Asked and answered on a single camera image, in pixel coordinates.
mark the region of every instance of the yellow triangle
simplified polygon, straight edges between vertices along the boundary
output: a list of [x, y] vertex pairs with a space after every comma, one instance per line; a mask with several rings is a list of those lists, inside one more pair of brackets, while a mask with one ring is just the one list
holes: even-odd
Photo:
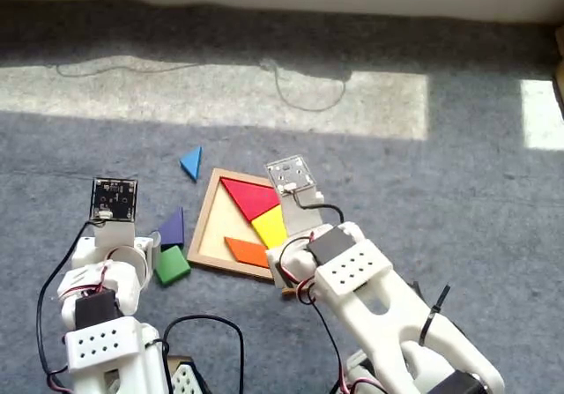
[[264, 245], [269, 249], [283, 244], [287, 238], [280, 205], [254, 218], [251, 224], [263, 240]]

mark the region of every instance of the wooden frame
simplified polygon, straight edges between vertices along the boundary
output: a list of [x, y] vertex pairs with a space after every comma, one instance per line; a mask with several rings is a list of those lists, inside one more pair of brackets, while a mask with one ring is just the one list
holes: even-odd
[[204, 232], [208, 224], [208, 219], [210, 218], [210, 213], [212, 212], [216, 193], [218, 191], [219, 185], [221, 184], [221, 178], [230, 178], [232, 180], [250, 182], [252, 184], [263, 185], [265, 187], [272, 186], [271, 182], [267, 178], [240, 174], [238, 172], [228, 171], [221, 168], [214, 168], [213, 172], [211, 173], [211, 179], [210, 183], [208, 184], [208, 189], [205, 192], [204, 202], [202, 204], [200, 216], [196, 223], [196, 229], [194, 230], [192, 243], [190, 244], [188, 250], [188, 260], [194, 264], [203, 264], [212, 268], [243, 273], [245, 275], [258, 277], [261, 279], [273, 280], [272, 273], [269, 269], [261, 268], [260, 266], [254, 266], [252, 264], [241, 264], [239, 262], [207, 256], [200, 253], [200, 246], [204, 238]]

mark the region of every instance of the circuit board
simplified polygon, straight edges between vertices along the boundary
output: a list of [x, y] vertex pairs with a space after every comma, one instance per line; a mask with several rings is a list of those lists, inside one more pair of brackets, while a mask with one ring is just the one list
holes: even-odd
[[94, 178], [90, 219], [100, 219], [100, 212], [111, 212], [111, 218], [107, 220], [133, 222], [136, 202], [136, 180]]
[[266, 165], [272, 186], [281, 195], [315, 187], [315, 180], [301, 156], [292, 156]]

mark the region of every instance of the tangram puzzle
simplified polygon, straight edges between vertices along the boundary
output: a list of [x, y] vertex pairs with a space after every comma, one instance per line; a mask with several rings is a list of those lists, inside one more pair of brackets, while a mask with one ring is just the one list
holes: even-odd
[[214, 169], [188, 252], [191, 263], [272, 279], [266, 250], [286, 228], [266, 178]]

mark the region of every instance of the blue triangle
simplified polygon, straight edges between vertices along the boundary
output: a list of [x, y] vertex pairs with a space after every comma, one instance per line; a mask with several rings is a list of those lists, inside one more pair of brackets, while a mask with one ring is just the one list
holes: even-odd
[[192, 152], [180, 159], [180, 166], [190, 178], [196, 182], [197, 174], [200, 171], [200, 160], [202, 159], [202, 146], [198, 146]]
[[159, 228], [161, 246], [182, 246], [184, 244], [184, 212], [179, 207]]

